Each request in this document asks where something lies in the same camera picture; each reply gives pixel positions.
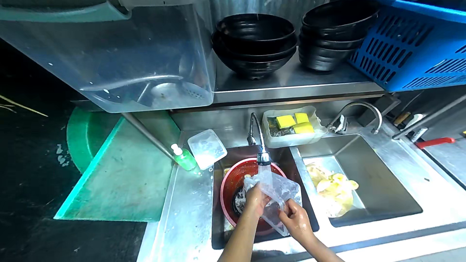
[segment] large plastic bin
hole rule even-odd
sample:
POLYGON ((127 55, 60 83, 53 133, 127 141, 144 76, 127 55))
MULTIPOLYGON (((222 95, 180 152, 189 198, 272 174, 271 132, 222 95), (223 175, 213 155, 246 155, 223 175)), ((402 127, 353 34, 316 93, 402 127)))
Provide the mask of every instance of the large plastic bin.
POLYGON ((215 84, 209 1, 185 2, 126 13, 109 2, 0 6, 0 37, 107 112, 205 106, 215 84))
POLYGON ((466 84, 466 12, 385 2, 349 62, 388 91, 466 84))

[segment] black bowl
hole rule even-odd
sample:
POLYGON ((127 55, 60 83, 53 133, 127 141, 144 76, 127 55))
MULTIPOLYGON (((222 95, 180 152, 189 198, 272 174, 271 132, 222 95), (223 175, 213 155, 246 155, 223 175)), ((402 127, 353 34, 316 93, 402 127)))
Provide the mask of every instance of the black bowl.
POLYGON ((357 40, 374 24, 380 5, 373 0, 339 0, 318 6, 302 17, 302 31, 325 40, 357 40))
POLYGON ((278 50, 275 54, 269 55, 247 55, 247 54, 240 54, 231 51, 225 46, 225 43, 220 38, 220 33, 217 31, 212 35, 212 45, 215 46, 215 50, 221 52, 226 57, 230 57, 232 59, 248 61, 248 62, 270 62, 283 59, 292 55, 296 52, 296 44, 298 40, 296 36, 289 37, 285 44, 278 50))
POLYGON ((359 48, 365 37, 353 41, 332 41, 320 39, 318 36, 307 36, 303 32, 299 35, 300 46, 316 46, 332 50, 349 50, 359 48))
POLYGON ((293 24, 269 14, 235 14, 217 23, 217 31, 233 52, 249 55, 276 53, 295 34, 293 24))
POLYGON ((248 78, 248 79, 261 79, 267 75, 272 74, 277 69, 281 68, 284 64, 290 60, 293 56, 293 53, 288 55, 285 58, 270 61, 270 62, 248 62, 242 61, 238 59, 231 58, 222 50, 219 50, 215 45, 213 46, 213 50, 219 57, 219 59, 231 70, 235 71, 238 76, 248 78))
POLYGON ((298 47, 299 61, 305 67, 318 71, 331 71, 345 61, 355 49, 331 50, 315 46, 298 47))

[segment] sink basin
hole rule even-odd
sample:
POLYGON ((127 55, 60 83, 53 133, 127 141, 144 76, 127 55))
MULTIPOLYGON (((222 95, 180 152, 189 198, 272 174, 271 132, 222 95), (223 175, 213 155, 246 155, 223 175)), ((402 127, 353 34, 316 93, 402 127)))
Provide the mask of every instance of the sink basin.
POLYGON ((329 218, 334 227, 407 216, 422 208, 358 134, 321 138, 298 146, 304 164, 318 163, 343 173, 359 184, 353 191, 353 207, 343 216, 329 218))
MULTIPOLYGON (((233 147, 227 148, 226 150, 228 154, 215 163, 213 171, 212 248, 214 249, 224 248, 234 230, 234 227, 228 222, 223 214, 220 204, 220 186, 225 175, 224 170, 226 168, 230 168, 243 159, 256 157, 256 154, 259 152, 259 146, 233 147)), ((308 212, 313 231, 316 232, 319 230, 319 225, 317 224, 317 219, 315 218, 308 194, 302 184, 300 174, 297 170, 296 163, 293 160, 290 149, 271 148, 268 150, 272 161, 283 170, 287 178, 295 181, 301 186, 302 205, 308 212)), ((265 236, 257 235, 254 242, 257 243, 278 238, 283 238, 283 236, 274 231, 273 233, 265 236)))

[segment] gooseneck faucet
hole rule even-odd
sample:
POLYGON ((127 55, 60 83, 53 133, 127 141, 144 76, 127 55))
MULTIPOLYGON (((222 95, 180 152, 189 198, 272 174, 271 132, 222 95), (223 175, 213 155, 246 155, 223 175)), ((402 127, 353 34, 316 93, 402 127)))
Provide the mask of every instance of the gooseneck faucet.
POLYGON ((257 119, 256 113, 251 113, 251 119, 249 121, 249 136, 247 137, 247 142, 249 145, 255 145, 256 139, 253 137, 253 128, 254 122, 256 122, 257 129, 259 130, 259 139, 260 139, 260 152, 257 153, 257 164, 258 165, 270 165, 270 153, 265 150, 264 144, 264 134, 260 128, 260 122, 257 119))
POLYGON ((377 107, 375 107, 374 105, 370 104, 370 103, 367 103, 367 102, 351 102, 349 104, 347 104, 346 106, 344 106, 340 112, 337 114, 337 116, 332 120, 332 122, 330 122, 330 124, 327 125, 327 129, 331 130, 333 127, 333 124, 335 123, 335 121, 340 118, 340 116, 343 114, 343 111, 345 111, 348 107, 351 107, 353 105, 362 105, 362 106, 365 106, 367 108, 369 108, 373 113, 374 115, 376 115, 376 118, 377 118, 377 121, 378 121, 378 125, 377 125, 377 128, 374 128, 372 129, 371 133, 372 134, 377 134, 380 127, 382 126, 382 114, 380 113, 380 111, 377 109, 377 107))

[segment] hand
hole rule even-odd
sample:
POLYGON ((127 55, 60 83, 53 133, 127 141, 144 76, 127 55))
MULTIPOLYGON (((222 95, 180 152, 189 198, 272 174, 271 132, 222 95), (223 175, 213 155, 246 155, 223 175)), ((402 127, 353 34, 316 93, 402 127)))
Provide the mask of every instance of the hand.
POLYGON ((278 216, 290 232, 290 235, 302 246, 310 244, 315 239, 308 213, 293 199, 288 199, 285 202, 285 211, 279 209, 278 216))
POLYGON ((264 214, 265 206, 271 198, 260 190, 260 183, 246 193, 245 211, 252 212, 257 218, 264 214))

